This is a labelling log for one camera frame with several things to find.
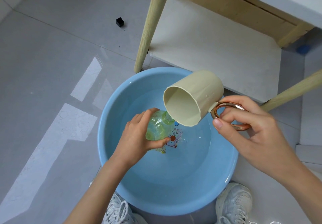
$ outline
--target blue basin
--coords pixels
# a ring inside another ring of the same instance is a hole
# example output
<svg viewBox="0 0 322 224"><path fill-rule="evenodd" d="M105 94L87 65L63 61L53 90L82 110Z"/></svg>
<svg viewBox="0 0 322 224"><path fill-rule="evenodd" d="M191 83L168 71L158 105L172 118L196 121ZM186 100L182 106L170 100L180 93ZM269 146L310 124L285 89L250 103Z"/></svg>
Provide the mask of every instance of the blue basin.
<svg viewBox="0 0 322 224"><path fill-rule="evenodd" d="M115 90L99 121L102 165L113 154L125 124L149 108L165 110L163 91L190 73L175 67L148 69ZM187 214L213 201L228 184L238 152L211 122L208 113L194 127L176 124L173 131L176 141L166 145L166 153L147 152L128 171L117 192L141 210L167 216Z"/></svg>

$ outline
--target forearm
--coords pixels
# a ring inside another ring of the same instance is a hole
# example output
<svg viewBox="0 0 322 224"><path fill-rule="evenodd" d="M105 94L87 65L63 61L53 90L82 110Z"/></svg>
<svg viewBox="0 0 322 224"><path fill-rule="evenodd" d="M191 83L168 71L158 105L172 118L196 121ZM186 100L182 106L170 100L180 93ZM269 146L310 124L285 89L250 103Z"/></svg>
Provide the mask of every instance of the forearm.
<svg viewBox="0 0 322 224"><path fill-rule="evenodd" d="M302 163L280 183L293 195L312 224L322 223L322 182Z"/></svg>
<svg viewBox="0 0 322 224"><path fill-rule="evenodd" d="M99 171L92 185L75 206L64 224L100 224L116 187L128 167L111 157Z"/></svg>

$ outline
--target metallic ring handle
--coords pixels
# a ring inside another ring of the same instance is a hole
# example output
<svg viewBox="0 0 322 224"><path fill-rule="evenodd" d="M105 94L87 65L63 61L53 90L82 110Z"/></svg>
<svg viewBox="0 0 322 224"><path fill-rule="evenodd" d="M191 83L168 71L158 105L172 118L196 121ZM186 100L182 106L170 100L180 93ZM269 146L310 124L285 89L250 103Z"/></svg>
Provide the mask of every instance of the metallic ring handle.
<svg viewBox="0 0 322 224"><path fill-rule="evenodd" d="M219 115L217 114L217 110L222 107L231 107L231 108L236 108L236 109L247 111L239 104L235 104L232 102L219 102L218 104L216 104L216 106L210 112L213 119L219 118ZM249 124L240 124L240 125L231 124L231 125L237 131L245 131L251 127L251 125L249 125Z"/></svg>

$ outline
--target transparent green bottle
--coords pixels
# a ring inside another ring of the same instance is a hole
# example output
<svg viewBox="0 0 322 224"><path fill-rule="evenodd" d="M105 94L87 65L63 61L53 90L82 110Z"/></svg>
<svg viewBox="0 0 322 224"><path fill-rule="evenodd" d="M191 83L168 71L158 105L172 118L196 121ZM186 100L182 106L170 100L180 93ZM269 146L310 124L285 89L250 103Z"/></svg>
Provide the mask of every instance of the transparent green bottle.
<svg viewBox="0 0 322 224"><path fill-rule="evenodd" d="M148 140L160 140L169 136L175 128L175 120L167 111L159 110L152 114L145 137Z"/></svg>

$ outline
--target cream mug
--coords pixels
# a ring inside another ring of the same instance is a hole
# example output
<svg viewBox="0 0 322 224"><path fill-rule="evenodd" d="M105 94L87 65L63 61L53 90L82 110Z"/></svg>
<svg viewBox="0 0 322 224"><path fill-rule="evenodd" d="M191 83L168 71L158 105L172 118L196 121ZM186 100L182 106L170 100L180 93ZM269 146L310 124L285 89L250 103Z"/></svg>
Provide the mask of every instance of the cream mug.
<svg viewBox="0 0 322 224"><path fill-rule="evenodd" d="M207 70L191 73L163 93L163 102L169 115L184 126L195 126L208 112L218 118L217 110L232 107L245 110L231 102L218 102L223 96L223 83L215 74ZM249 124L231 124L237 131L250 128Z"/></svg>

